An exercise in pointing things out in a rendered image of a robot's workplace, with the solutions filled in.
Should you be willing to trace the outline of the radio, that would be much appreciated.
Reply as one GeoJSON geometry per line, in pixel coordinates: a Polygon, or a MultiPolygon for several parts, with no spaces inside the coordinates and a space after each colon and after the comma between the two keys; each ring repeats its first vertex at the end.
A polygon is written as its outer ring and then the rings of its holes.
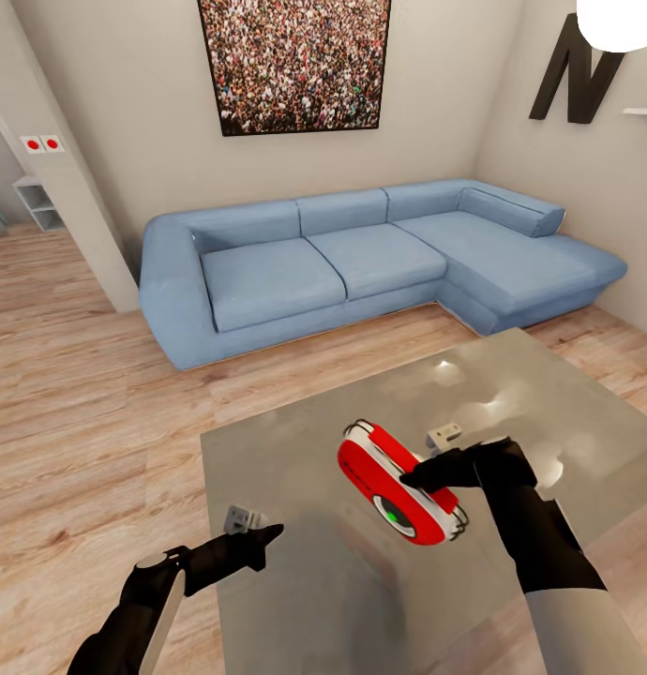
{"type": "Polygon", "coordinates": [[[415,545],[454,541],[465,533],[456,495],[444,487],[435,493],[405,487],[400,481],[418,465],[399,442],[368,421],[345,428],[338,465],[381,517],[415,545]]]}

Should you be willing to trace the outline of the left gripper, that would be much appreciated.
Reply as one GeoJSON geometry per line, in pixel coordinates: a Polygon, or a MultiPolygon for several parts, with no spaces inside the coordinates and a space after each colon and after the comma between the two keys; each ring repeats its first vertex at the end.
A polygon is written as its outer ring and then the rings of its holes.
{"type": "Polygon", "coordinates": [[[225,533],[206,542],[212,548],[216,560],[217,571],[213,584],[246,566],[253,571],[263,570],[266,567],[265,547],[283,531],[284,525],[277,524],[258,532],[248,529],[246,533],[225,533]]]}

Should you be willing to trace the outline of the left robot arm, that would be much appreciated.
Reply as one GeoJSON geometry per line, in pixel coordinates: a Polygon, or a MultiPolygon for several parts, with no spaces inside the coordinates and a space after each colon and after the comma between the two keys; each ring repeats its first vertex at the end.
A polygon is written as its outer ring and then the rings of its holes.
{"type": "Polygon", "coordinates": [[[230,506],[223,531],[202,546],[153,553],[134,564],[102,630],[74,654],[67,675],[153,675],[179,606],[207,585],[266,567],[265,547],[284,531],[243,505],[230,506]]]}

